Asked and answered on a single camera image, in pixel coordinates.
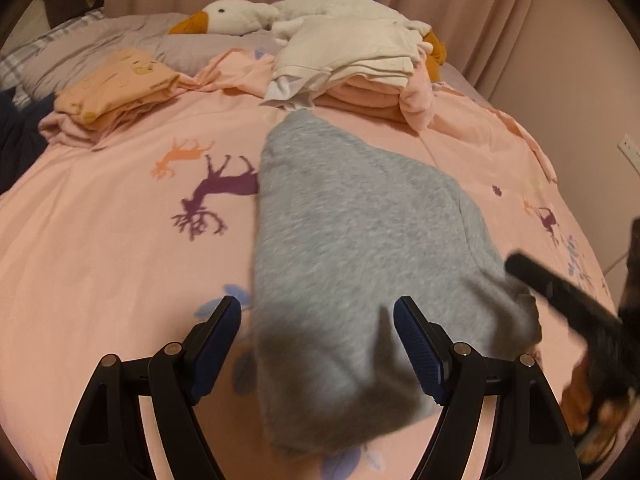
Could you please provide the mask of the right hand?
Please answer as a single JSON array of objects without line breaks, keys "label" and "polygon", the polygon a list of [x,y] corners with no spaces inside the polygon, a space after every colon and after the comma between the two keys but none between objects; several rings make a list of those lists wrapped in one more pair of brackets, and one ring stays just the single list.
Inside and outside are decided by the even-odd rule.
[{"label": "right hand", "polygon": [[[561,398],[561,411],[567,428],[574,437],[585,437],[589,431],[594,393],[589,383],[590,361],[585,353],[574,367],[570,383]],[[602,462],[611,452],[615,436],[625,421],[631,407],[628,394],[619,399],[600,404],[598,426],[600,432],[577,453],[579,463],[592,466]]]}]

